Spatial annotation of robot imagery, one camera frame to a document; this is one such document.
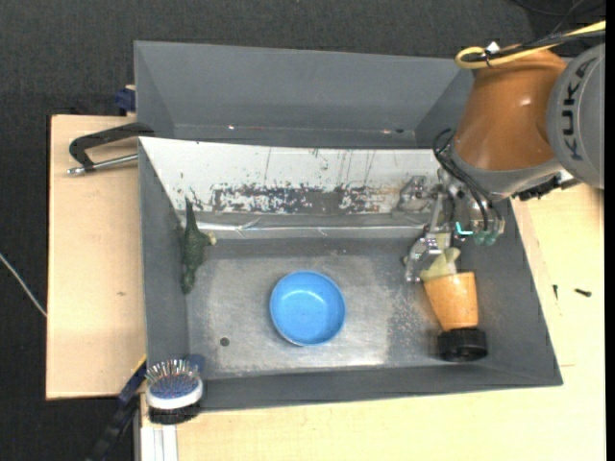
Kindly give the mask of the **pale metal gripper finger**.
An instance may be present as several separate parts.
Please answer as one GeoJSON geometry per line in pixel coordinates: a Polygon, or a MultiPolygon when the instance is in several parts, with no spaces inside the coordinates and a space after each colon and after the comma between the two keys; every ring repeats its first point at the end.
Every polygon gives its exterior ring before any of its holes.
{"type": "Polygon", "coordinates": [[[424,240],[416,240],[407,251],[405,256],[405,278],[408,283],[416,283],[420,280],[424,260],[427,257],[428,247],[424,240]]]}
{"type": "Polygon", "coordinates": [[[443,255],[448,258],[451,249],[451,236],[450,235],[431,235],[426,238],[427,255],[429,257],[439,257],[443,255]]]}

